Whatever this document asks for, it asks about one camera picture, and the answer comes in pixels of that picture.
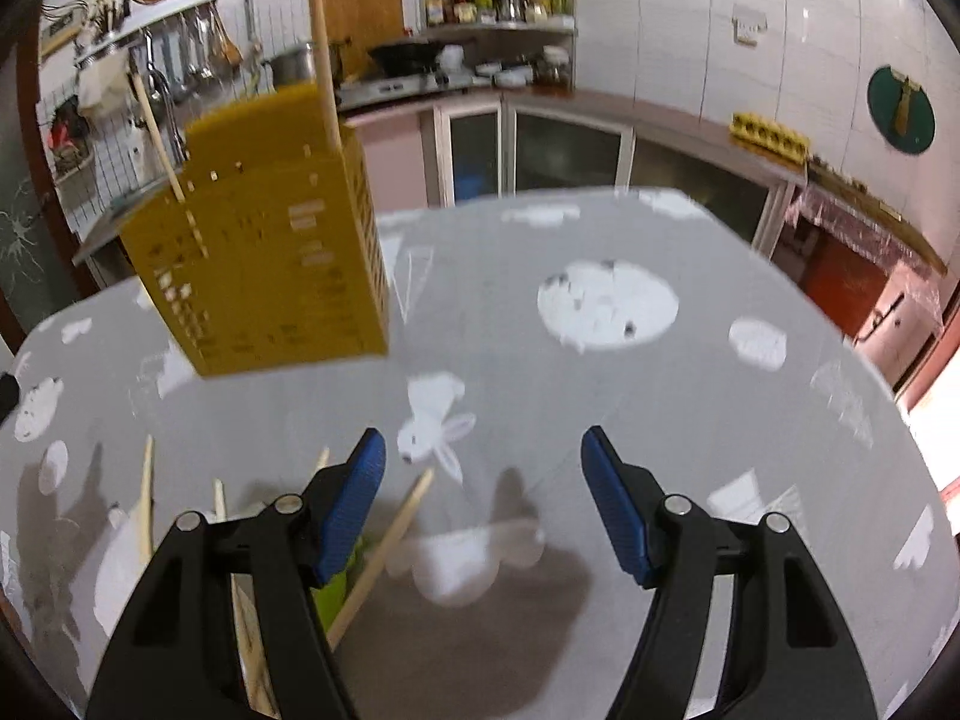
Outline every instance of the silver screw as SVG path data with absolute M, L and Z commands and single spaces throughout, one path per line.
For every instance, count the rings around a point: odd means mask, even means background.
M 774 533 L 786 533 L 790 530 L 790 520 L 779 512 L 774 512 L 767 517 L 767 527 Z
M 677 514 L 678 517 L 689 514 L 692 508 L 693 504 L 690 503 L 690 499 L 684 498 L 683 495 L 670 495 L 664 501 L 664 509 L 670 514 Z
M 196 512 L 184 512 L 176 518 L 176 528 L 181 531 L 189 532 L 200 527 L 200 514 Z
M 304 507 L 304 501 L 296 493 L 280 495 L 274 503 L 274 508 L 281 514 L 296 514 Z

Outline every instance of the blue gripper pad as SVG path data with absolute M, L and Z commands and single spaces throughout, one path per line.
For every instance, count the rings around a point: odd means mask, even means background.
M 358 454 L 350 466 L 349 475 L 330 514 L 320 525 L 323 554 L 314 572 L 321 585 L 347 568 L 387 466 L 386 445 L 383 436 L 376 431 L 368 431 L 367 439 L 355 451 Z
M 580 463 L 620 568 L 637 584 L 645 584 L 654 570 L 647 555 L 646 525 L 617 472 L 619 459 L 588 430 L 580 444 Z

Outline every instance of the cutting board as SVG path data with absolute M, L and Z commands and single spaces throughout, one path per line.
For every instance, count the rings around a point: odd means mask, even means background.
M 367 50 L 404 36 L 402 0 L 323 0 L 326 37 L 329 41 L 350 39 L 341 50 L 344 77 L 373 69 Z M 320 43 L 318 35 L 314 41 Z

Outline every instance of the table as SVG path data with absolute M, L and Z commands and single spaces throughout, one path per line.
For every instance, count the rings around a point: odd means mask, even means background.
M 368 425 L 390 452 L 368 531 L 437 479 L 338 656 L 365 720 L 601 718 L 649 607 L 579 466 L 626 461 L 716 515 L 793 518 L 880 714 L 956 624 L 960 569 L 923 460 L 875 372 L 793 285 L 673 191 L 530 194 L 378 227 L 391 354 L 198 379 L 138 280 L 48 319 L 0 431 L 4 584 L 77 707 L 136 581 L 131 509 L 157 439 L 155 537 L 178 512 L 300 490 Z M 410 456 L 402 461 L 400 454 Z M 717 580 L 691 711 L 719 680 Z

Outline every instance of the green round wall hanging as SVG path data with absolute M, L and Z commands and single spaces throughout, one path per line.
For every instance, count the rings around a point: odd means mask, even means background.
M 867 105 L 887 143 L 907 154 L 922 154 L 933 143 L 933 108 L 915 81 L 889 65 L 870 78 Z

